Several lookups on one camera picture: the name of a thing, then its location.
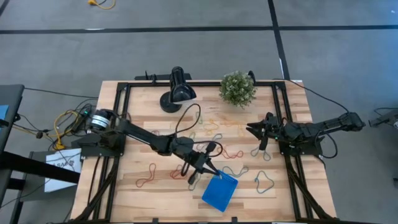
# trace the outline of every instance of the potted plant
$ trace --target potted plant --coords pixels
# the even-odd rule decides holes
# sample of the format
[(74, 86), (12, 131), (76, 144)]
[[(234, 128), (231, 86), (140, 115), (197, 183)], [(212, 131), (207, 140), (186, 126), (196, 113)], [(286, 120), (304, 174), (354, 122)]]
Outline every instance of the potted plant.
[(221, 81), (220, 97), (229, 104), (244, 109), (255, 99), (255, 94), (253, 79), (247, 73), (235, 71), (225, 75)]

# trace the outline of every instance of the wooden tabletop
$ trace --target wooden tabletop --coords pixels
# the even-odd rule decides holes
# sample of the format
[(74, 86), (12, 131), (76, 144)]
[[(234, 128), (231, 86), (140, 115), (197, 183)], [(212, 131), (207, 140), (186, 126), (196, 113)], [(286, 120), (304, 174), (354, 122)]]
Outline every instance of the wooden tabletop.
[[(115, 81), (103, 82), (98, 109), (113, 108), (116, 85)], [(289, 82), (286, 85), (294, 121), (311, 122), (304, 90)], [(163, 112), (159, 106), (159, 98), (169, 90), (166, 87), (133, 87), (128, 108), (132, 122), (155, 133), (174, 132), (179, 117), (189, 105), (183, 105), (176, 113)], [(194, 90), (197, 94), (197, 103), (201, 106), (203, 122), (180, 133), (179, 136), (192, 138), (195, 135), (195, 141), (202, 141), (210, 140), (214, 135), (221, 133), (223, 138), (218, 141), (222, 143), (228, 155), (223, 153), (213, 158), (214, 165), (218, 169), (229, 166), (235, 173), (239, 173), (243, 166), (249, 168), (247, 173), (237, 178), (239, 184), (228, 208), (222, 213), (201, 199), (212, 175), (201, 175), (195, 189), (191, 191), (188, 189), (187, 179), (193, 172), (192, 169), (184, 179), (170, 177), (170, 173), (179, 164), (183, 164), (182, 160), (176, 156), (162, 157), (149, 146), (127, 138), (124, 155), (119, 164), (111, 221), (151, 222), (152, 218), (159, 218), (160, 222), (230, 222), (231, 217), (237, 217), (240, 222), (294, 221), (285, 162), (279, 153), (278, 145), (275, 141), (269, 140), (266, 149), (271, 157), (269, 161), (264, 160), (261, 152), (253, 157), (251, 151), (258, 147), (259, 141), (245, 130), (246, 123), (264, 119), (268, 111), (275, 113), (271, 88), (258, 87), (256, 99), (244, 110), (224, 103), (218, 96), (218, 87), (194, 87)], [(284, 112), (281, 94), (279, 99)], [(182, 120), (179, 129), (192, 125), (196, 120), (196, 112), (197, 107), (192, 107)], [(243, 156), (234, 158), (237, 153)], [(302, 160), (309, 191), (325, 211), (335, 217), (335, 208), (323, 164), (313, 156), (302, 156)], [(95, 162), (96, 158), (88, 158), (83, 163), (71, 218), (77, 217), (86, 207)], [(154, 180), (139, 188), (143, 181), (138, 182), (139, 186), (136, 185), (136, 181), (150, 176), (151, 163), (156, 164)], [(95, 194), (100, 179), (101, 165), (100, 161), (92, 195)], [(263, 194), (257, 192), (257, 183), (254, 181), (261, 170), (274, 181), (273, 188)], [(272, 185), (264, 174), (260, 174), (259, 180), (260, 192)], [(299, 189), (297, 192), (300, 210), (305, 217), (302, 195)], [(104, 217), (106, 199), (107, 192), (101, 204), (100, 218)]]

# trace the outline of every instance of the black desk lamp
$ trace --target black desk lamp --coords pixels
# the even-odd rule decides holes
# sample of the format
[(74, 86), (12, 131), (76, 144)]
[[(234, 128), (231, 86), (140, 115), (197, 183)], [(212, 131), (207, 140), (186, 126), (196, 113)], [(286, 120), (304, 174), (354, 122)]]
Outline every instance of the black desk lamp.
[(170, 74), (170, 91), (160, 97), (160, 107), (168, 113), (174, 113), (181, 104), (196, 98), (193, 88), (187, 84), (182, 67), (174, 67)]

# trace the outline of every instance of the white paper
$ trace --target white paper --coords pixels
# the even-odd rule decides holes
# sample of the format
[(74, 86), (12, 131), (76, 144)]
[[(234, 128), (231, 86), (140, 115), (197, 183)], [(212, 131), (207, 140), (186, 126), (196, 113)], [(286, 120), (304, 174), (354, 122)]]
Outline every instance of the white paper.
[[(45, 162), (53, 166), (63, 167), (64, 169), (80, 173), (80, 152), (81, 149), (68, 149), (57, 151), (55, 154), (46, 156)], [(54, 190), (60, 190), (76, 185), (74, 183), (49, 178), (45, 179), (45, 183), (46, 184), (44, 185), (44, 192), (53, 192)]]

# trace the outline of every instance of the black metal frame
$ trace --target black metal frame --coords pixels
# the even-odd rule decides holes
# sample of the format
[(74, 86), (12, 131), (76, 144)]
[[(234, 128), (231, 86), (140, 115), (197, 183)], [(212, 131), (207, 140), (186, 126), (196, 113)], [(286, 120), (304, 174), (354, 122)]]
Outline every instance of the black metal frame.
[[(193, 87), (195, 87), (195, 86), (220, 86), (221, 85), (220, 82), (196, 82), (196, 81), (187, 81), (187, 82), (189, 83), (190, 86), (193, 86)], [(169, 82), (156, 82), (156, 81), (146, 82), (146, 83), (118, 83), (113, 109), (116, 111), (118, 110), (119, 105), (120, 105), (121, 92), (123, 90), (125, 90), (125, 95), (124, 95), (122, 114), (123, 114), (123, 116), (125, 116), (127, 114), (131, 88), (133, 88), (133, 87), (158, 87), (158, 86), (169, 86), (169, 85), (170, 85)], [(273, 99), (274, 99), (277, 119), (279, 122), (282, 122), (282, 110), (280, 108), (279, 97), (277, 94), (277, 91), (279, 89), (282, 93), (282, 99), (284, 101), (284, 109), (285, 109), (287, 119), (289, 121), (292, 120), (292, 114), (290, 111), (290, 105), (289, 105), (289, 100), (288, 100), (288, 96), (287, 96), (285, 82), (283, 82), (283, 81), (270, 81), (270, 82), (256, 81), (255, 85), (256, 86), (269, 86), (272, 88), (272, 95), (273, 95)], [(282, 152), (282, 150), (280, 150), (280, 153), (283, 154), (284, 158), (285, 158), (285, 164), (286, 164), (287, 173), (288, 173), (288, 177), (289, 177), (288, 180), (289, 180), (289, 187), (290, 187), (290, 193), (291, 193), (291, 197), (292, 197), (292, 205), (293, 205), (293, 209), (294, 209), (295, 219), (296, 219), (296, 221), (299, 221), (302, 219), (302, 217), (301, 217), (301, 213), (300, 213), (299, 200), (297, 198), (295, 184), (298, 185), (300, 190), (302, 190), (302, 191), (304, 190), (304, 192), (303, 192), (304, 195), (309, 194), (309, 196), (310, 196), (310, 193), (308, 192), (307, 186), (305, 183), (305, 176), (304, 176), (302, 161), (301, 161), (300, 155), (295, 156), (296, 166), (297, 166), (297, 170), (298, 170), (298, 175), (297, 175), (297, 174), (295, 174), (295, 171), (293, 170), (293, 165), (292, 165), (290, 155), (288, 155), (286, 153), (284, 154)], [(115, 157), (114, 162), (116, 162), (117, 163), (116, 165), (118, 166), (119, 158)], [(105, 157), (103, 166), (101, 169), (101, 177), (100, 177), (100, 181), (99, 181), (100, 186), (103, 184), (103, 182), (105, 180), (107, 169), (108, 169), (108, 164), (109, 164), (109, 157)], [(114, 180), (111, 182), (111, 184), (109, 185), (108, 201), (107, 201), (107, 205), (106, 205), (105, 218), (104, 218), (105, 220), (108, 220), (108, 221), (110, 221), (111, 212), (112, 212), (115, 185), (116, 185), (116, 176), (115, 176)], [(317, 220), (313, 219), (312, 207), (311, 207), (311, 204), (312, 205), (314, 204), (313, 201), (315, 201), (315, 199), (313, 199), (313, 201), (312, 200), (308, 201), (307, 197), (304, 197), (303, 199), (305, 202), (305, 209), (306, 209), (306, 214), (307, 214), (306, 221), (309, 221), (309, 220), (317, 221)], [(101, 220), (101, 221), (103, 220), (103, 219), (98, 219), (99, 213), (100, 213), (100, 204), (97, 204), (96, 208), (94, 210), (93, 220)]]

